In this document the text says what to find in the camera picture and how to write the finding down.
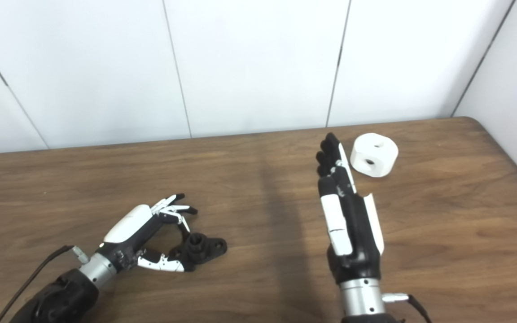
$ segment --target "black mounting bracket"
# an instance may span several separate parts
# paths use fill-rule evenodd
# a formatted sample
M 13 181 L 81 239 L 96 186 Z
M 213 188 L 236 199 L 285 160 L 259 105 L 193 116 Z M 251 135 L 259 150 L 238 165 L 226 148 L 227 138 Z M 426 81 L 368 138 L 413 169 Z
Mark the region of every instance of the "black mounting bracket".
M 209 238 L 202 233 L 185 236 L 183 243 L 169 252 L 169 261 L 178 260 L 185 271 L 194 271 L 196 265 L 204 264 L 226 253 L 226 241 Z

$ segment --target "white plastic object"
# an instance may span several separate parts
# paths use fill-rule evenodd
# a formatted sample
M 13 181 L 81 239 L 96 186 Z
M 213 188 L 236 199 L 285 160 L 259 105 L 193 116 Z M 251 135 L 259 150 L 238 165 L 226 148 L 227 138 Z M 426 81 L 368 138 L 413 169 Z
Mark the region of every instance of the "white plastic object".
M 351 165 L 370 177 L 384 177 L 390 173 L 398 157 L 398 146 L 392 139 L 377 133 L 365 133 L 355 140 Z
M 127 213 L 105 236 L 106 243 L 121 243 L 129 239 L 133 233 L 152 217 L 150 207 L 146 204 L 135 206 L 131 212 Z

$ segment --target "robotic hand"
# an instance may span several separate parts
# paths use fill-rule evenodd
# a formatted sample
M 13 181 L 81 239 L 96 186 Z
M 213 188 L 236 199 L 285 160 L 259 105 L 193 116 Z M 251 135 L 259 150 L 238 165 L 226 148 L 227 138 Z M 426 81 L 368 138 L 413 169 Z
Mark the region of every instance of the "robotic hand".
M 193 271 L 203 264 L 223 255 L 226 241 L 207 238 L 201 233 L 191 233 L 181 213 L 197 214 L 190 206 L 174 205 L 184 194 L 176 194 L 149 207 L 138 205 L 121 219 L 89 258 L 76 246 L 64 246 L 49 256 L 13 296 L 0 314 L 0 320 L 9 307 L 33 280 L 39 271 L 57 255 L 72 250 L 82 266 L 62 274 L 55 282 L 27 301 L 11 323 L 75 323 L 95 305 L 99 288 L 123 270 L 142 266 L 161 271 Z M 163 226 L 177 225 L 182 242 L 170 251 L 170 255 L 144 248 L 143 245 Z
M 340 287 L 345 317 L 342 323 L 396 323 L 384 303 L 407 301 L 428 323 L 423 307 L 407 294 L 380 292 L 380 256 L 384 240 L 372 194 L 356 192 L 342 144 L 329 133 L 316 154 L 318 192 L 330 238 L 327 258 Z

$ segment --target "black plastic object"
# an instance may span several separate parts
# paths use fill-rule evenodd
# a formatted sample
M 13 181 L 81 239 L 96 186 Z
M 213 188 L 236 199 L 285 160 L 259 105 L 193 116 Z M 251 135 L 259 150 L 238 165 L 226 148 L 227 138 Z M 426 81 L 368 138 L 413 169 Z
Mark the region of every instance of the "black plastic object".
M 194 271 L 196 265 L 204 264 L 226 253 L 226 241 L 209 238 L 202 233 L 191 233 L 182 244 L 169 252 L 169 261 L 178 260 L 185 271 Z
M 343 317 L 340 323 L 398 323 L 390 314 L 372 314 Z
M 35 294 L 10 323 L 79 322 L 98 297 L 99 290 L 95 285 L 79 270 L 73 269 Z

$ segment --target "black fingertip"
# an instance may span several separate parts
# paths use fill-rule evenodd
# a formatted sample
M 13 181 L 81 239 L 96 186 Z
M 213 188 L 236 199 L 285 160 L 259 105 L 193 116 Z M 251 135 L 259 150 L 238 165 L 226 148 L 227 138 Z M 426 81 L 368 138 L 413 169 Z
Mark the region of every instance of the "black fingertip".
M 316 153 L 316 160 L 318 160 L 320 165 L 328 164 L 328 159 L 322 151 Z
M 325 176 L 318 179 L 318 194 L 320 197 L 338 194 L 336 182 L 332 177 Z
M 194 207 L 189 207 L 187 210 L 185 210 L 186 213 L 188 214 L 197 214 L 199 213 L 199 210 L 195 209 Z
M 334 147 L 338 147 L 338 145 L 340 144 L 340 141 L 338 140 L 336 135 L 334 135 L 334 133 L 332 133 L 332 132 L 329 132 L 326 135 L 326 140 Z
M 325 176 L 330 175 L 328 168 L 322 167 L 322 166 L 318 166 L 316 168 L 316 172 L 318 173 L 318 176 L 320 176 L 320 177 L 325 177 Z

